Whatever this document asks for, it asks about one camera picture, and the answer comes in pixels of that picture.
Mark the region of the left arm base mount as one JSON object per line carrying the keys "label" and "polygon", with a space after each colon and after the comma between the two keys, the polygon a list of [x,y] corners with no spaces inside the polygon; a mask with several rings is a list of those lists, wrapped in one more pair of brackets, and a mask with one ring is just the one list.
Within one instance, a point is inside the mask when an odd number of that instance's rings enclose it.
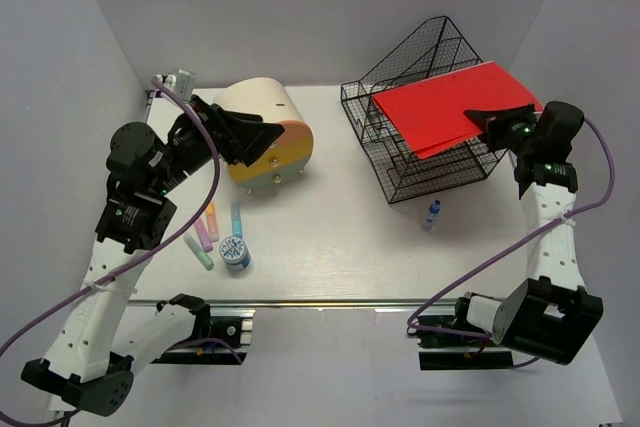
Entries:
{"label": "left arm base mount", "polygon": [[251,341],[251,317],[233,308],[178,294],[154,306],[143,321],[117,336],[111,351],[133,359],[139,373],[152,364],[241,365]]}

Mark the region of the red paper folder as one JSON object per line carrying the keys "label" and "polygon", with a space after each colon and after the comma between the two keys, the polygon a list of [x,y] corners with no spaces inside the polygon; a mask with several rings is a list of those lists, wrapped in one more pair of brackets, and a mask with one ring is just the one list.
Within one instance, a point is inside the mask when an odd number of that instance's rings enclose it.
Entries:
{"label": "red paper folder", "polygon": [[491,61],[376,93],[385,114],[419,159],[426,159],[481,134],[464,110],[502,110],[534,104],[536,97]]}

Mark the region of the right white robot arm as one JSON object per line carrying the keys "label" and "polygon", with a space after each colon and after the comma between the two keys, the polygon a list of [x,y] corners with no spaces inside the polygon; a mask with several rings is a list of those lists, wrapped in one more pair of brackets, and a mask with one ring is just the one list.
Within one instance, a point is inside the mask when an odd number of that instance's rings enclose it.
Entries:
{"label": "right white robot arm", "polygon": [[516,158],[514,177],[527,228],[525,280],[505,299],[468,292],[456,303],[453,337],[472,346],[488,335],[496,345],[560,365],[571,363],[603,315],[587,292],[574,240],[578,178],[568,161],[583,112],[552,101],[496,111],[467,110],[492,150]]}

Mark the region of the cream round drawer box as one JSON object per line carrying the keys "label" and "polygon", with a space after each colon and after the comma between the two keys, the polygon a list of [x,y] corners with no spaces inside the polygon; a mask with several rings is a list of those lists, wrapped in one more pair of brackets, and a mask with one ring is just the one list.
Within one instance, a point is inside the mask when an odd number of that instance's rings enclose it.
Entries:
{"label": "cream round drawer box", "polygon": [[303,173],[313,152],[313,133],[280,82],[267,77],[237,82],[218,93],[214,102],[227,111],[256,114],[284,128],[257,162],[227,167],[236,186],[247,192],[264,190]]}

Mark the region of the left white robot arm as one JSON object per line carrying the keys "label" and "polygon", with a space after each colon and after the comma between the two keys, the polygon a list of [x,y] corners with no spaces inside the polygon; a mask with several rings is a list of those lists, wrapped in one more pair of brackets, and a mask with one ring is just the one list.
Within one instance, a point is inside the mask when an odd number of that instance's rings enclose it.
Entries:
{"label": "left white robot arm", "polygon": [[112,415],[144,367],[174,346],[209,339],[209,306],[186,294],[161,302],[155,317],[124,339],[115,335],[177,210],[168,193],[211,160],[252,165],[285,132],[279,123],[227,112],[197,96],[189,105],[191,112],[175,120],[165,140],[144,122],[130,122],[113,134],[107,201],[84,294],[44,356],[23,368],[23,381],[80,411]]}

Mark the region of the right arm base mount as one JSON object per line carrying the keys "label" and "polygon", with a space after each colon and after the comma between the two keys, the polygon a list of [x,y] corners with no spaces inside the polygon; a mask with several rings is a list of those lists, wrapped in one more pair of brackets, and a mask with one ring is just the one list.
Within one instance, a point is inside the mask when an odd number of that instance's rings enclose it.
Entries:
{"label": "right arm base mount", "polygon": [[420,326],[429,327],[429,330],[410,329],[418,339],[421,371],[504,370],[515,366],[513,354],[488,339],[440,332],[449,329],[481,333],[462,318],[469,301],[469,295],[459,298],[451,314],[423,313],[418,317]]}

